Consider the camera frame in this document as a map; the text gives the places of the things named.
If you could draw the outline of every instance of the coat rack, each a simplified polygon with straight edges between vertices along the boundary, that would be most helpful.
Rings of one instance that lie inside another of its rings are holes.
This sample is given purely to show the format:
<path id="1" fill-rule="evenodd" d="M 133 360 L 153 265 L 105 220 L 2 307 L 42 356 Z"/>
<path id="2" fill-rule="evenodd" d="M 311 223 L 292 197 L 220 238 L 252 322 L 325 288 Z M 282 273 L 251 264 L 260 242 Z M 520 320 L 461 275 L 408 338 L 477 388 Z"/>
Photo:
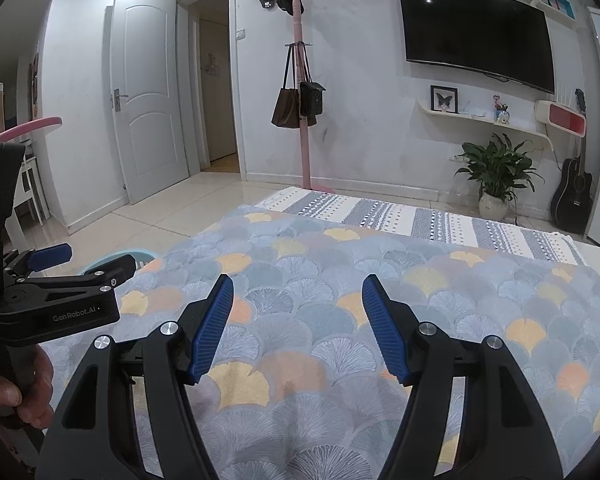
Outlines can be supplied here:
<path id="1" fill-rule="evenodd" d="M 304 66 L 304 45 L 302 41 L 302 12 L 300 0 L 293 0 L 294 11 L 294 49 L 296 52 L 296 83 L 306 81 L 306 75 L 301 67 Z M 309 162 L 309 126 L 306 117 L 300 117 L 300 156 L 302 159 L 302 187 L 316 191 L 332 192 L 333 190 L 324 186 L 311 185 L 311 165 Z"/>

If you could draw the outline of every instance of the blue gripper pad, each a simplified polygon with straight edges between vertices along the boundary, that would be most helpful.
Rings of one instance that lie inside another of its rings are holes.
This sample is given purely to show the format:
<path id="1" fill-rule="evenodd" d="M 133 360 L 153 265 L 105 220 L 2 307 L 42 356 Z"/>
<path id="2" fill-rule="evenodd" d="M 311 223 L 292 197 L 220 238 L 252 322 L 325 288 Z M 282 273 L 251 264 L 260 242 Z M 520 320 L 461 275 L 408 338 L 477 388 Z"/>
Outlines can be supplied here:
<path id="1" fill-rule="evenodd" d="M 27 259 L 27 268 L 31 272 L 40 272 L 40 270 L 65 264 L 71 260 L 72 256 L 73 252 L 69 244 L 40 249 L 31 253 L 31 256 Z"/>
<path id="2" fill-rule="evenodd" d="M 205 319 L 191 343 L 191 362 L 187 371 L 194 384 L 197 384 L 211 368 L 233 304 L 234 282 L 227 276 L 211 300 Z"/>
<path id="3" fill-rule="evenodd" d="M 362 304 L 376 336 L 387 370 L 400 384 L 409 377 L 406 345 L 371 276 L 362 284 Z"/>

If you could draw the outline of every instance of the black tv screen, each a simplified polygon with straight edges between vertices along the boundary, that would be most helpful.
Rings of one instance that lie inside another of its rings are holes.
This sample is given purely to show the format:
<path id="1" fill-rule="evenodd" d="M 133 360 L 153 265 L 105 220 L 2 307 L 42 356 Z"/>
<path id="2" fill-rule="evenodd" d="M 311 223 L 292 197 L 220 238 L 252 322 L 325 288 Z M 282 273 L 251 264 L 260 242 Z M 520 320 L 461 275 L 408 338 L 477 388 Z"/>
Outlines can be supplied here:
<path id="1" fill-rule="evenodd" d="M 516 0 L 400 0 L 407 60 L 483 72 L 555 92 L 542 10 Z"/>

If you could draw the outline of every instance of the butterfly specimen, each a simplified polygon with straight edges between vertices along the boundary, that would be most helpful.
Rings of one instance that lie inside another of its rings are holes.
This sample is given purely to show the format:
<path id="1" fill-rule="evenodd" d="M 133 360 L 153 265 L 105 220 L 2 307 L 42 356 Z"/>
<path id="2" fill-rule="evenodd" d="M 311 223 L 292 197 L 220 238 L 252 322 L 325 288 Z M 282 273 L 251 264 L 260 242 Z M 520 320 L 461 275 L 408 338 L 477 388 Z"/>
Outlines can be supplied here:
<path id="1" fill-rule="evenodd" d="M 436 95 L 438 96 L 438 106 L 440 108 L 449 110 L 449 108 L 451 108 L 451 99 L 454 97 L 452 95 L 449 95 L 448 97 L 442 97 L 440 92 L 436 92 Z"/>

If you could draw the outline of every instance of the green leaves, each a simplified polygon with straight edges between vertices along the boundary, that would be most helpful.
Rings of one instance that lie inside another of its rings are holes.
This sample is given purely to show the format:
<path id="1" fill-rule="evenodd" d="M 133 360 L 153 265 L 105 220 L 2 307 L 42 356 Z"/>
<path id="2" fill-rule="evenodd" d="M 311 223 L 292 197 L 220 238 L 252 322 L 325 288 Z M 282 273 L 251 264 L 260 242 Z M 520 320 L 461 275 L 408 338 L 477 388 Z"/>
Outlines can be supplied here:
<path id="1" fill-rule="evenodd" d="M 503 200 L 516 200 L 514 189 L 530 187 L 535 192 L 531 176 L 542 176 L 536 173 L 526 152 L 518 151 L 528 139 L 513 148 L 506 134 L 503 134 L 504 140 L 497 134 L 493 137 L 486 147 L 471 142 L 462 144 L 464 152 L 459 156 L 464 159 L 466 167 L 460 168 L 456 174 L 467 173 L 469 180 L 480 182 L 480 196 L 486 192 Z"/>

